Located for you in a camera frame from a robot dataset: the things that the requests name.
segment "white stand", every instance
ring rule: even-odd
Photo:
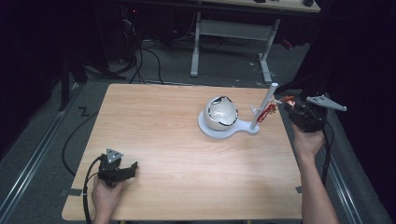
[[[260,130],[260,126],[256,125],[254,129],[250,129],[251,122],[243,121],[241,119],[237,119],[233,126],[230,129],[225,131],[216,131],[209,128],[204,119],[204,112],[201,112],[198,117],[198,124],[203,133],[208,135],[209,137],[225,139],[231,137],[235,133],[248,133],[248,134],[256,134]]]
[[[260,126],[257,125],[257,119],[262,113],[262,111],[264,111],[264,109],[268,106],[270,102],[270,98],[274,95],[277,86],[278,86],[277,83],[273,83],[271,85],[270,89],[268,90],[267,94],[262,100],[262,105],[260,106],[259,109],[252,108],[254,114],[253,121],[248,122],[241,119],[237,119],[236,122],[229,129],[224,131],[216,131],[207,126],[207,124],[205,123],[204,111],[201,111],[201,113],[198,116],[198,125],[201,131],[206,135],[208,135],[209,137],[213,137],[217,139],[229,138],[235,133],[248,133],[251,135],[258,133],[260,130]]]

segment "white pole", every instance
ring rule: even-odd
[[[264,109],[268,106],[268,103],[270,102],[271,97],[274,95],[274,92],[277,88],[278,84],[277,83],[272,83],[270,89],[268,90],[267,94],[265,95],[264,99],[262,100],[262,105],[260,106],[260,109],[256,111],[256,115],[254,116],[254,120],[250,124],[250,129],[254,129],[257,125],[257,119],[259,118],[260,114]]]

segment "dark background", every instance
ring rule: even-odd
[[[347,138],[379,199],[396,220],[393,76],[395,1],[318,1],[322,14],[342,22],[285,19],[276,35],[310,43],[291,89],[326,91],[348,111],[339,113]],[[171,44],[192,12],[139,8],[148,35]],[[125,59],[116,7],[67,2],[0,3],[0,152],[3,158],[35,111],[50,98],[62,60],[77,51],[100,66]]]

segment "wrist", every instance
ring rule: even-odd
[[[111,214],[97,212],[95,215],[95,219],[93,220],[94,224],[108,224],[110,223]]]
[[[297,160],[300,166],[315,165],[315,155],[297,153]]]

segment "desk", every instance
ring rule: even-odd
[[[266,89],[160,85],[109,86],[73,182],[82,189],[88,167],[111,147],[120,168],[139,162],[128,180],[117,220],[301,218],[300,173],[279,113],[256,135],[226,140],[203,134],[197,119],[208,100],[226,95],[239,118],[252,120]],[[89,183],[89,207],[92,182]],[[66,220],[84,220],[82,197],[68,196]]]
[[[225,4],[238,7],[259,7],[277,10],[293,10],[299,12],[320,12],[320,8],[315,2],[311,7],[306,7],[302,0],[281,0],[279,2],[268,0],[266,3],[256,3],[253,0],[202,0],[198,1],[198,3]],[[259,60],[264,81],[266,83],[271,83],[271,74],[266,60],[273,44],[279,23],[280,19],[276,19],[272,25],[252,25],[227,21],[201,20],[201,13],[198,12],[195,25],[194,50],[191,60],[191,76],[198,76],[200,35],[216,35],[265,41],[266,45],[262,49],[262,52],[259,53]]]

